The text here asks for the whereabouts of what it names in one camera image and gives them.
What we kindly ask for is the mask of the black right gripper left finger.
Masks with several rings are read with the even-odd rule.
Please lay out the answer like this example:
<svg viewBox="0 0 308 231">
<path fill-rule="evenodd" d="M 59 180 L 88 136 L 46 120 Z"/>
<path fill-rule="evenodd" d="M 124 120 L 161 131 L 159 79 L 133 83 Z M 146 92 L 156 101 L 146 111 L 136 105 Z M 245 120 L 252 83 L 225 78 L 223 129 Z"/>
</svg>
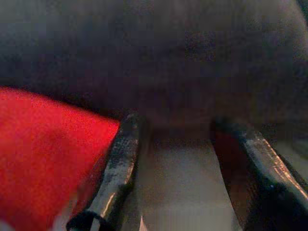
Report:
<svg viewBox="0 0 308 231">
<path fill-rule="evenodd" d="M 133 188 L 138 160 L 139 116 L 127 115 L 107 153 L 107 163 L 85 208 L 69 220 L 71 231 L 115 231 L 126 197 Z"/>
</svg>

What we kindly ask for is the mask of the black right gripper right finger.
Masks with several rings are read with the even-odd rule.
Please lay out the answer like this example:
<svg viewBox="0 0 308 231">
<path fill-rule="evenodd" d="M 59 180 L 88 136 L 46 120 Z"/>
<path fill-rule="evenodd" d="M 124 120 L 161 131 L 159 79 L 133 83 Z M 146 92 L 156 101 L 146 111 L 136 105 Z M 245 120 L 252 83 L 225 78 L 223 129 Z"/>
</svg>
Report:
<svg viewBox="0 0 308 231">
<path fill-rule="evenodd" d="M 308 184 L 255 128 L 214 120 L 214 150 L 244 231 L 305 231 Z"/>
</svg>

